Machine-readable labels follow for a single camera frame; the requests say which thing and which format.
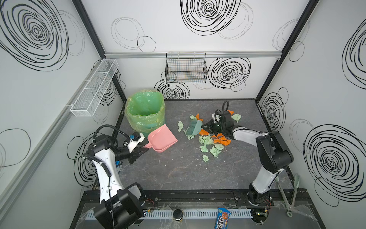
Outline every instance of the green plastic bag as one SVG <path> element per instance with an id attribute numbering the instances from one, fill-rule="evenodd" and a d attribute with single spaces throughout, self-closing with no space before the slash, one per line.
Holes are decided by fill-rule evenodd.
<path id="1" fill-rule="evenodd" d="M 162 93 L 142 90 L 131 95 L 124 109 L 132 129 L 147 136 L 165 124 L 165 103 Z"/>

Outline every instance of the black circle drawing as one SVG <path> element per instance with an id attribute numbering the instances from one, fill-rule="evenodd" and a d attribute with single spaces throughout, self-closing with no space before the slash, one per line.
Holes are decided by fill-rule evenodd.
<path id="1" fill-rule="evenodd" d="M 317 193 L 323 190 L 318 196 L 324 203 L 336 207 L 335 199 L 366 198 L 366 144 L 354 133 L 338 125 L 317 126 L 307 135 L 303 151 Z"/>
<path id="2" fill-rule="evenodd" d="M 6 161 L 6 150 L 4 146 L 0 143 L 0 178 L 3 176 L 3 166 Z"/>
<path id="3" fill-rule="evenodd" d="M 305 51 L 305 45 L 301 41 L 296 41 L 290 52 L 288 53 L 288 58 L 291 62 L 298 61 L 303 55 Z"/>
<path id="4" fill-rule="evenodd" d="M 1 1 L 0 47 L 26 67 L 60 69 L 67 59 L 66 26 L 50 0 Z"/>
<path id="5" fill-rule="evenodd" d="M 66 148 L 67 157 L 74 161 L 75 180 L 83 187 L 91 187 L 97 175 L 97 169 L 94 163 L 83 158 L 83 154 L 86 152 L 88 146 L 93 143 L 93 135 L 94 133 L 91 133 L 86 138 L 75 136 L 70 140 Z M 74 156 L 70 156 L 72 151 L 75 152 Z"/>
<path id="6" fill-rule="evenodd" d="M 117 69 L 114 76 L 117 78 L 117 80 L 119 81 L 119 83 L 123 83 L 124 87 L 122 88 L 122 90 L 126 87 L 126 84 L 122 81 L 122 77 L 121 77 L 121 72 Z M 100 78 L 100 82 L 97 84 L 97 87 L 100 86 L 100 84 L 104 83 L 107 84 L 108 81 L 102 81 L 103 77 Z M 98 93 L 96 94 L 96 100 L 99 102 L 100 104 L 103 106 L 109 106 L 113 103 L 113 101 L 116 99 L 116 96 L 118 96 L 118 92 L 116 87 L 113 84 L 113 81 L 110 81 L 108 85 L 102 85 L 102 87 L 104 90 L 99 90 Z"/>
<path id="7" fill-rule="evenodd" d="M 237 15 L 228 26 L 218 32 L 220 37 L 228 40 L 243 36 L 253 24 L 252 8 L 246 3 L 237 2 L 236 4 L 239 4 Z"/>
<path id="8" fill-rule="evenodd" d="M 342 54 L 342 70 L 344 76 L 352 84 L 366 89 L 366 64 L 362 58 L 366 55 L 366 19 L 358 26 L 356 32 L 348 40 Z"/>
<path id="9" fill-rule="evenodd" d="M 114 41 L 127 49 L 138 49 L 137 40 L 145 34 L 140 23 L 133 18 L 117 18 L 112 22 L 111 33 Z"/>
<path id="10" fill-rule="evenodd" d="M 289 36 L 291 35 L 293 29 L 295 28 L 295 25 L 298 22 L 298 18 L 297 19 L 293 19 L 289 22 L 287 22 L 286 24 L 284 24 L 283 26 L 281 26 L 276 34 L 274 35 L 273 39 L 272 39 L 272 46 L 278 50 L 278 51 L 282 51 L 283 47 L 285 46 Z M 307 32 L 309 31 L 310 28 L 310 22 L 307 21 L 306 24 L 304 25 L 304 28 L 302 29 L 302 31 L 300 32 L 300 34 L 298 35 L 296 41 L 301 41 L 303 42 L 304 39 L 306 38 Z M 294 44 L 292 46 L 293 49 L 296 49 L 296 47 L 300 45 L 298 44 Z"/>
<path id="11" fill-rule="evenodd" d="M 71 13 L 64 10 L 59 10 L 59 14 L 66 25 L 69 37 L 68 54 L 72 56 L 78 56 L 82 54 L 85 48 L 85 35 L 83 27 Z"/>
<path id="12" fill-rule="evenodd" d="M 5 135 L 8 139 L 11 137 L 14 141 L 8 143 L 8 141 L 2 141 L 1 135 Z M 10 144 L 21 144 L 24 145 L 24 152 L 14 151 L 12 145 Z M 31 140 L 29 134 L 20 128 L 7 129 L 0 132 L 0 170 L 1 168 L 17 165 L 27 158 L 31 147 Z"/>
<path id="13" fill-rule="evenodd" d="M 239 5 L 240 0 L 180 0 L 184 24 L 201 36 L 226 28 L 235 18 Z"/>
<path id="14" fill-rule="evenodd" d="M 208 79 L 217 88 L 237 92 L 244 89 L 250 68 L 248 58 L 217 58 L 209 67 Z"/>
<path id="15" fill-rule="evenodd" d="M 165 99 L 189 99 L 190 90 L 188 86 L 178 80 L 168 79 L 159 80 L 154 90 L 161 92 Z"/>
<path id="16" fill-rule="evenodd" d="M 288 101 L 288 91 L 287 91 L 287 88 L 280 88 L 278 89 L 278 92 L 277 94 L 280 96 L 281 99 L 278 99 L 277 101 L 279 103 L 282 103 L 282 105 L 285 105 Z"/>
<path id="17" fill-rule="evenodd" d="M 305 119 L 296 119 L 288 128 L 288 134 L 290 136 L 290 141 L 292 145 L 301 153 L 309 153 L 308 151 L 304 152 L 304 142 L 306 136 L 314 130 L 313 125 Z"/>
<path id="18" fill-rule="evenodd" d="M 142 40 L 144 40 L 144 47 L 142 47 L 141 43 Z M 156 49 L 156 42 L 154 41 L 154 39 L 152 39 L 149 36 L 143 36 L 143 37 L 139 37 L 137 39 L 137 47 L 142 51 L 142 52 L 154 52 Z"/>
<path id="19" fill-rule="evenodd" d="M 114 41 L 123 48 L 140 49 L 143 52 L 153 52 L 156 49 L 156 42 L 145 36 L 141 24 L 136 19 L 117 18 L 112 22 L 111 33 Z"/>
<path id="20" fill-rule="evenodd" d="M 114 74 L 114 76 L 117 78 L 119 84 L 121 85 L 122 90 L 124 90 L 126 88 L 126 84 L 122 81 L 121 72 L 118 69 L 117 69 L 116 73 Z M 113 88 L 115 95 L 119 96 L 118 91 L 117 91 L 116 87 L 114 86 L 113 82 L 111 82 L 111 87 Z"/>
<path id="21" fill-rule="evenodd" d="M 109 106 L 98 106 L 93 115 L 96 124 L 103 124 L 107 121 L 109 115 Z"/>
<path id="22" fill-rule="evenodd" d="M 205 83 L 205 84 L 201 84 L 201 83 L 193 83 L 193 86 L 195 86 L 197 89 L 200 90 L 208 90 L 214 87 L 214 85 L 209 84 L 209 83 Z"/>
<path id="23" fill-rule="evenodd" d="M 262 111 L 272 131 L 282 130 L 286 121 L 284 102 L 276 92 L 269 93 L 263 100 Z"/>

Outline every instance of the pink dustpan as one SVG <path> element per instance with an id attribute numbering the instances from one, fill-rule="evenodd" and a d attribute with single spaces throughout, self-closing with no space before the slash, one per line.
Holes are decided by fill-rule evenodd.
<path id="1" fill-rule="evenodd" d="M 163 152 L 178 141 L 165 124 L 152 131 L 147 136 L 147 139 L 149 140 L 149 143 L 147 143 L 144 148 L 153 148 L 158 153 Z"/>

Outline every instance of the gray tabletop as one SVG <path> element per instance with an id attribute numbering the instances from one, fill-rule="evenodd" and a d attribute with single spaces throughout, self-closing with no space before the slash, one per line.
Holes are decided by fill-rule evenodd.
<path id="1" fill-rule="evenodd" d="M 253 100 L 230 100 L 229 110 L 242 116 L 239 125 L 258 131 L 267 131 L 261 115 Z M 247 189 L 256 178 L 261 163 L 255 146 L 242 141 L 231 141 L 218 158 L 210 152 L 202 153 L 198 136 L 188 140 L 183 131 L 178 132 L 178 121 L 184 130 L 190 123 L 189 116 L 197 115 L 203 122 L 209 121 L 216 109 L 221 109 L 222 100 L 165 101 L 166 125 L 178 142 L 162 153 L 150 149 L 129 165 L 123 161 L 120 178 L 124 186 L 134 182 L 143 189 Z M 121 128 L 127 134 L 133 132 L 125 117 Z M 124 137 L 118 136 L 119 143 Z M 202 155 L 209 157 L 208 162 Z M 292 188 L 290 179 L 284 171 L 279 175 L 282 188 Z"/>

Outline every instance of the black metal frame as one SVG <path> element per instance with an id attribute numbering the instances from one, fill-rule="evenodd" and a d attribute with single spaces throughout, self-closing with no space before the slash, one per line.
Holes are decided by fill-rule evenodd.
<path id="1" fill-rule="evenodd" d="M 303 29 L 304 25 L 306 24 L 307 20 L 309 19 L 310 15 L 312 14 L 312 12 L 315 9 L 318 2 L 319 2 L 319 0 L 309 0 L 308 4 L 305 7 L 305 10 L 303 11 L 301 17 L 298 20 L 294 30 L 292 31 L 285 46 L 283 47 L 281 58 L 278 61 L 276 61 L 276 63 L 272 67 L 272 70 L 269 72 L 269 75 L 268 75 L 266 81 L 264 82 L 261 90 L 259 91 L 257 98 L 256 98 L 257 101 L 261 100 L 262 96 L 266 92 L 269 84 L 272 82 L 272 79 L 276 75 L 277 71 L 280 69 L 280 66 L 284 62 L 288 52 L 291 50 L 297 37 L 299 36 L 301 30 Z"/>
<path id="2" fill-rule="evenodd" d="M 81 20 L 84 23 L 84 26 L 99 54 L 99 56 L 101 58 L 105 58 L 105 51 L 104 48 L 96 34 L 96 31 L 94 30 L 94 27 L 90 21 L 90 18 L 81 2 L 81 0 L 72 0 L 72 2 L 75 5 L 76 10 L 78 11 Z M 310 17 L 310 15 L 312 14 L 314 8 L 316 7 L 317 3 L 319 2 L 319 0 L 309 0 L 305 10 L 303 11 L 299 21 L 297 22 L 294 30 L 292 31 L 288 41 L 286 42 L 283 50 L 282 50 L 282 56 L 281 58 L 276 61 L 276 63 L 274 64 L 274 66 L 272 67 L 265 83 L 263 84 L 261 90 L 259 91 L 257 97 L 255 99 L 228 99 L 228 100 L 255 100 L 258 110 L 262 116 L 262 119 L 266 125 L 266 128 L 268 131 L 270 131 L 270 126 L 266 120 L 266 118 L 263 115 L 263 112 L 261 110 L 261 108 L 258 105 L 258 102 L 260 101 L 260 99 L 262 98 L 262 96 L 264 95 L 265 91 L 267 90 L 268 86 L 270 85 L 272 79 L 274 78 L 274 76 L 276 75 L 278 69 L 280 68 L 280 66 L 282 65 L 283 61 L 285 60 L 287 54 L 289 53 L 292 45 L 294 44 L 294 42 L 296 41 L 298 35 L 300 34 L 301 30 L 303 29 L 305 23 L 307 22 L 308 18 Z M 116 77 L 112 78 L 112 82 L 114 84 L 114 86 L 116 87 L 116 90 L 119 94 L 119 96 L 121 97 L 124 105 L 122 107 L 122 110 L 120 112 L 120 115 L 118 117 L 117 123 L 116 123 L 116 127 L 119 128 L 121 125 L 121 122 L 123 120 L 124 117 L 124 108 L 125 108 L 125 104 L 127 101 L 127 98 L 123 92 L 123 89 L 121 88 L 118 80 Z M 182 99 L 182 100 L 226 100 L 226 99 Z M 116 137 L 117 132 L 114 131 L 112 136 Z M 292 184 L 294 184 L 294 177 L 292 175 L 292 172 L 289 168 L 286 169 L 290 180 L 292 182 Z M 72 221 L 72 224 L 70 226 L 70 228 L 75 228 L 76 223 L 80 217 L 80 214 L 83 210 L 84 204 L 85 203 L 99 203 L 99 197 L 100 197 L 100 191 L 98 190 L 98 182 L 96 181 L 94 183 L 94 187 L 93 190 L 89 190 L 89 191 L 85 191 L 84 195 L 80 201 L 79 207 L 75 213 L 74 219 Z M 290 201 L 291 197 L 292 197 L 292 192 L 293 189 L 284 189 L 285 191 L 285 195 L 287 197 L 287 199 Z M 217 201 L 223 201 L 223 202 L 230 202 L 230 203 L 234 203 L 236 206 L 248 206 L 250 208 L 254 208 L 252 205 L 250 205 L 249 203 L 245 202 L 244 199 L 244 194 L 246 194 L 248 192 L 247 189 L 231 189 L 231 190 L 226 190 L 226 189 L 222 189 L 222 190 L 146 190 L 145 193 L 148 197 L 150 197 L 151 199 L 155 199 L 158 198 L 158 203 L 156 204 L 156 206 L 159 203 L 165 203 L 165 202 L 217 202 Z M 282 200 L 282 196 L 279 192 L 278 189 L 272 189 L 271 190 L 271 197 L 272 200 L 274 201 L 281 201 Z M 325 229 L 325 226 L 318 214 L 318 211 L 316 210 L 315 206 L 313 205 L 313 202 L 309 196 L 309 194 L 307 193 L 307 191 L 305 189 L 298 189 L 298 193 L 296 196 L 297 200 L 306 200 L 308 201 L 308 203 L 310 204 L 310 207 L 316 217 L 316 219 L 319 222 L 320 227 L 323 229 Z"/>
<path id="3" fill-rule="evenodd" d="M 252 206 L 246 200 L 246 193 L 248 189 L 216 189 L 216 190 L 144 190 L 146 197 L 154 200 L 156 207 L 163 207 L 169 204 L 174 207 L 172 203 L 177 203 L 177 208 L 181 203 L 189 202 L 221 202 L 227 206 L 247 207 L 247 208 L 263 208 L 266 204 L 260 206 Z M 284 189 L 285 196 L 288 201 L 291 201 L 293 189 Z M 75 216 L 71 223 L 70 229 L 75 229 L 76 224 L 80 218 L 81 212 L 86 203 L 99 203 L 99 190 L 85 191 Z M 282 201 L 282 195 L 279 190 L 271 191 L 271 202 Z M 296 201 L 306 201 L 309 204 L 315 218 L 317 219 L 321 229 L 325 229 L 324 223 L 316 210 L 313 201 L 306 189 L 299 188 L 296 195 Z M 152 207 L 151 203 L 147 203 L 146 207 Z"/>
<path id="4" fill-rule="evenodd" d="M 103 45 L 100 42 L 98 35 L 94 30 L 93 24 L 90 21 L 90 18 L 88 16 L 88 13 L 85 10 L 83 3 L 81 2 L 81 0 L 72 0 L 72 2 L 74 4 L 77 12 L 79 13 L 80 18 L 84 23 L 85 29 L 88 32 L 88 34 L 91 38 L 91 41 L 93 42 L 100 58 L 104 59 L 105 51 L 104 51 Z M 122 102 L 125 104 L 127 101 L 126 95 L 124 94 L 123 89 L 115 76 L 113 76 L 112 82 L 113 82 L 114 86 L 116 87 L 116 90 L 117 90 L 119 96 L 121 97 Z"/>

